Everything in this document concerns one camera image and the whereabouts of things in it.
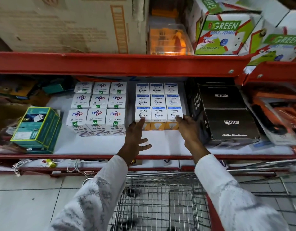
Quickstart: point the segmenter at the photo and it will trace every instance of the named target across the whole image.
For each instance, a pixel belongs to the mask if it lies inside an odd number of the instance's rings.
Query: patterned sleeve
[[[219,215],[225,231],[289,231],[280,213],[242,189],[214,155],[206,155],[195,173]]]
[[[49,231],[107,230],[119,196],[124,189],[127,164],[112,159],[89,180],[51,222]]]

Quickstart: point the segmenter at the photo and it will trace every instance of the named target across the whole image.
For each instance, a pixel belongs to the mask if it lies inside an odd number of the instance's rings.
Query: white shelf surface
[[[67,168],[69,167],[70,169],[74,168],[74,164],[76,160],[61,160],[61,159],[56,159],[55,162],[57,163],[57,168]],[[100,169],[102,168],[107,161],[104,163],[100,163],[98,161],[79,161],[78,163],[78,168],[84,170],[85,168],[95,168],[95,169]],[[24,164],[21,169],[28,168],[28,167],[39,167],[43,168],[43,163],[42,159],[37,159],[33,160],[31,162],[28,162]],[[168,165],[164,165],[164,160],[143,160],[141,165],[135,165],[135,166],[130,166],[130,169],[142,169],[142,168],[162,168],[166,171],[167,168],[177,168],[179,169],[179,160],[170,160]]]
[[[183,83],[179,83],[179,94],[184,114],[186,109],[186,95]],[[54,150],[55,155],[115,155],[124,144],[125,136],[90,136],[80,137],[65,126],[67,112],[71,109],[73,94],[54,96],[48,107],[60,109],[62,116],[62,128]],[[135,82],[128,83],[128,99],[130,100],[127,123],[131,123],[135,116]],[[152,144],[152,148],[141,151],[139,155],[174,155],[190,156],[191,153],[184,146],[184,139],[179,131],[143,131],[142,138],[147,138],[145,144]],[[290,147],[271,147],[268,149],[253,151],[249,146],[239,150],[208,149],[215,155],[293,155]]]

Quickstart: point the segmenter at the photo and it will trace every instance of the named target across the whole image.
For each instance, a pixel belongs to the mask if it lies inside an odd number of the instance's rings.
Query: blue circle
[[[228,42],[228,39],[222,39],[220,42],[220,46],[225,46]]]
[[[284,55],[283,55],[283,54],[280,54],[280,55],[278,55],[278,56],[276,56],[276,57],[274,58],[274,61],[275,61],[275,62],[279,62],[283,57],[284,57]]]

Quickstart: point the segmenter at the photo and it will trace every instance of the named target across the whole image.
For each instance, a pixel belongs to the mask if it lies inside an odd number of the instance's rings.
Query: person's left hand
[[[139,144],[146,143],[148,141],[146,138],[141,139],[144,123],[145,118],[142,117],[138,123],[135,123],[134,121],[130,124],[125,134],[124,145],[117,154],[124,159],[127,166],[130,165],[131,161],[136,158],[140,151],[144,151],[152,147],[151,144],[139,146]]]

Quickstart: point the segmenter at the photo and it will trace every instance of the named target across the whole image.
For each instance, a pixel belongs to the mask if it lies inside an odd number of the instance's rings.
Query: hand
[[[194,162],[197,163],[200,158],[210,154],[199,140],[198,125],[191,117],[183,115],[183,119],[176,116],[179,123],[179,132],[184,139],[184,146],[190,151]]]
[[[152,147],[151,144],[142,147],[139,146],[139,144],[146,143],[148,141],[148,139],[141,139],[144,123],[145,118],[142,117],[138,123],[135,123],[134,121],[129,125],[125,134],[124,145],[117,154],[124,159],[128,167],[140,151],[144,151]]]

